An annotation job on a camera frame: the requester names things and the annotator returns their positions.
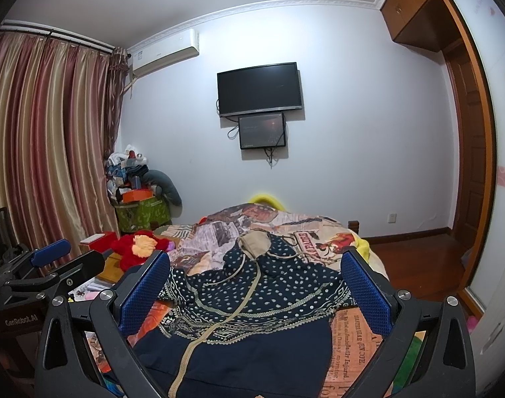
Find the pile of clothes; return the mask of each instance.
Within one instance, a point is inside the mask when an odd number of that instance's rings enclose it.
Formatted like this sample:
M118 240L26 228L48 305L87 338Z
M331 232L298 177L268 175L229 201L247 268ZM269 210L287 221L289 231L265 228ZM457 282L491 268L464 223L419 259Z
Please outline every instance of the pile of clothes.
M317 398L330 322L355 306L339 271L264 231L240 236L220 270L171 268L159 300L172 308L134 351L170 398Z
M165 197L172 205L182 205L170 177L159 170L150 170L147 158L134 147L128 145L125 154L111 154L107 163L107 191L111 203L119 204L124 194L143 188L151 189L158 198Z

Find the blue gripper pad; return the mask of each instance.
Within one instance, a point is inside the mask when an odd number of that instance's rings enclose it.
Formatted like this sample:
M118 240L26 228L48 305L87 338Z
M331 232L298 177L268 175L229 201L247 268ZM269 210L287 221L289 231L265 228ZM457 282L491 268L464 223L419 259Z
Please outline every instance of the blue gripper pad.
M349 251L341 258L341 273L371 331L389 335L393 329L391 306Z
M60 239L49 246L37 250L33 255L31 264L35 267L49 265L54 260L61 259L63 256L70 254L72 247L66 239Z
M136 334L170 276L170 258L162 252L122 306L118 329L124 337Z

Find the television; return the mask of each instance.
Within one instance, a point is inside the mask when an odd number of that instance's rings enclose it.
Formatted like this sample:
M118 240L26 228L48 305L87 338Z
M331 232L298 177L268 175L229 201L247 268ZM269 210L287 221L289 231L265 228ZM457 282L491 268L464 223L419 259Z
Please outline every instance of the television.
M285 146L285 119L281 112L241 116L238 125L242 150Z
M302 109L296 62L217 74L219 115Z

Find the air conditioner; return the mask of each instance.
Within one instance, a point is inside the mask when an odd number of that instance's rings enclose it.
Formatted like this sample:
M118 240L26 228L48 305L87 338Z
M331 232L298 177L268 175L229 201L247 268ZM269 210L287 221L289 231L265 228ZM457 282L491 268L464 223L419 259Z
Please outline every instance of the air conditioner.
M132 72L147 75L179 61L199 55L199 33L194 29L163 38L132 56Z

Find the red stuffed toy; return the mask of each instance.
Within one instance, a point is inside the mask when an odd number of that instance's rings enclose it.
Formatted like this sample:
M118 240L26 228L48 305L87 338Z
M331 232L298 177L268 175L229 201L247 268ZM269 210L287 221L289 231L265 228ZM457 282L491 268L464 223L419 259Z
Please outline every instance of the red stuffed toy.
M124 235L111 244L114 252L122 256L120 268L127 271L131 266L142 265L154 250L168 251L173 243L166 238L156 238L148 230L140 230L133 235Z

